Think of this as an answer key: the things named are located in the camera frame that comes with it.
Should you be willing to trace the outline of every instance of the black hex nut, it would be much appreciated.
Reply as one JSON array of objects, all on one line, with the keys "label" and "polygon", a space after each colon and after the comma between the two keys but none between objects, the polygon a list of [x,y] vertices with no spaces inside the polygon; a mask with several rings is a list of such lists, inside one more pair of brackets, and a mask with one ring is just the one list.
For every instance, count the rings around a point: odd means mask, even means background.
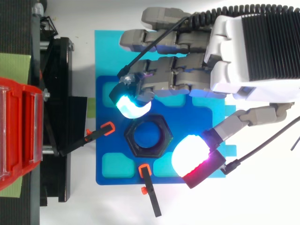
[{"label": "black hex nut", "polygon": [[[143,148],[135,142],[136,128],[145,122],[153,122],[160,131],[159,141],[150,148]],[[170,128],[162,115],[146,115],[132,120],[124,132],[124,137],[135,157],[140,158],[160,158],[167,146],[173,139]]]}]

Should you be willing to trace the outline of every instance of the coiled cable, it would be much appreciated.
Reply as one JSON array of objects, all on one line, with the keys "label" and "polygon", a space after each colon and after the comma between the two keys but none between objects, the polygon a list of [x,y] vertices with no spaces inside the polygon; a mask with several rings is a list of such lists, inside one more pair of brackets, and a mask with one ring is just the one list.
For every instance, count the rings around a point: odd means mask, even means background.
[{"label": "coiled cable", "polygon": [[282,6],[282,5],[265,5],[265,4],[252,4],[252,5],[240,5],[230,6],[213,9],[212,11],[206,11],[201,13],[194,13],[191,15],[187,22],[189,30],[198,30],[202,27],[209,26],[215,23],[216,18],[220,15],[226,15],[230,17],[237,17],[240,15],[248,14],[282,14],[288,12],[300,12],[300,8]]}]

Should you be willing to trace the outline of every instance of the blue plate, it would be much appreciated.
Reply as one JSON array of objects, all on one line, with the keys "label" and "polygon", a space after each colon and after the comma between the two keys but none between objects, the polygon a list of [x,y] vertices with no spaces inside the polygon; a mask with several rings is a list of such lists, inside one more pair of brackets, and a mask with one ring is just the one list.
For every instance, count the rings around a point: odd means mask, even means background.
[{"label": "blue plate", "polygon": [[[175,146],[185,136],[199,135],[218,124],[225,116],[235,112],[235,106],[225,105],[223,99],[184,95],[156,97],[147,115],[163,115],[173,134],[173,140],[161,158],[135,157],[124,138],[124,131],[131,120],[125,118],[108,97],[118,83],[116,74],[138,54],[127,52],[119,46],[122,33],[123,31],[95,31],[96,127],[100,128],[108,121],[116,126],[114,133],[97,139],[96,181],[100,185],[143,184],[138,166],[147,163],[153,174],[153,183],[183,183],[171,164]],[[157,60],[159,57],[162,56],[156,52],[149,52],[142,59]],[[135,131],[136,142],[144,147],[153,146],[158,136],[159,130],[154,124],[144,124]],[[225,157],[236,156],[236,147],[233,145],[222,144],[218,150]],[[225,176],[216,171],[210,177]]]}]

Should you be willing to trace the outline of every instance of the black heat sink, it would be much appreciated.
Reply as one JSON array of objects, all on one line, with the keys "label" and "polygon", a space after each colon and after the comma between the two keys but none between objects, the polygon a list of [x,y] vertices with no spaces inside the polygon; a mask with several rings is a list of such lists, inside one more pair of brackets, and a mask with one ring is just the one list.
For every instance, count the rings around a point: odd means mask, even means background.
[{"label": "black heat sink", "polygon": [[244,15],[250,81],[300,78],[300,13]]}]

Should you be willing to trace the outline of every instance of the red plastic container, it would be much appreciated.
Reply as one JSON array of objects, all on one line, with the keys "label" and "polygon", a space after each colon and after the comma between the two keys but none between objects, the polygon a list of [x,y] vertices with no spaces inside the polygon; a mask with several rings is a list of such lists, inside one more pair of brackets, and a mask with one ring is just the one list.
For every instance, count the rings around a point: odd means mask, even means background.
[{"label": "red plastic container", "polygon": [[0,78],[0,190],[42,160],[43,93]]}]

